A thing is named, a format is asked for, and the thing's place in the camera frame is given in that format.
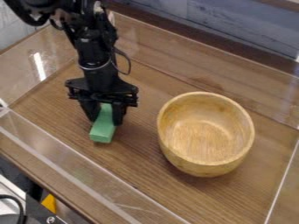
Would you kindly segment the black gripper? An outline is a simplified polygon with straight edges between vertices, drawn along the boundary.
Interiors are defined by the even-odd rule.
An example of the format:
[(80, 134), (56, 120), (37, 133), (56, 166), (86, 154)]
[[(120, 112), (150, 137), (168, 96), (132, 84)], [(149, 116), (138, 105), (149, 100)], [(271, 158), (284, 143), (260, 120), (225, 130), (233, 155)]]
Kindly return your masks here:
[(68, 97), (78, 102), (92, 122), (98, 117), (100, 103), (112, 104), (112, 121), (121, 125), (126, 107), (137, 106), (137, 87), (120, 79), (112, 65), (82, 66), (81, 71), (82, 77), (65, 81)]

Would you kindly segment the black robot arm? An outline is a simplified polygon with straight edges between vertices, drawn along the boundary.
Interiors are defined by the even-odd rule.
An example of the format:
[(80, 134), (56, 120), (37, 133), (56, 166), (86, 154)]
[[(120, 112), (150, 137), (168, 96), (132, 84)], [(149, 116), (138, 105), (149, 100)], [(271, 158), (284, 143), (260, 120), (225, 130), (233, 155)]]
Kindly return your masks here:
[(108, 19), (105, 0), (4, 0), (13, 14), (30, 26), (62, 31), (78, 55), (82, 76), (65, 81), (68, 96), (77, 101), (86, 118), (97, 119), (101, 105), (110, 106), (112, 123), (118, 126), (126, 109), (137, 105), (138, 89), (118, 77), (117, 28)]

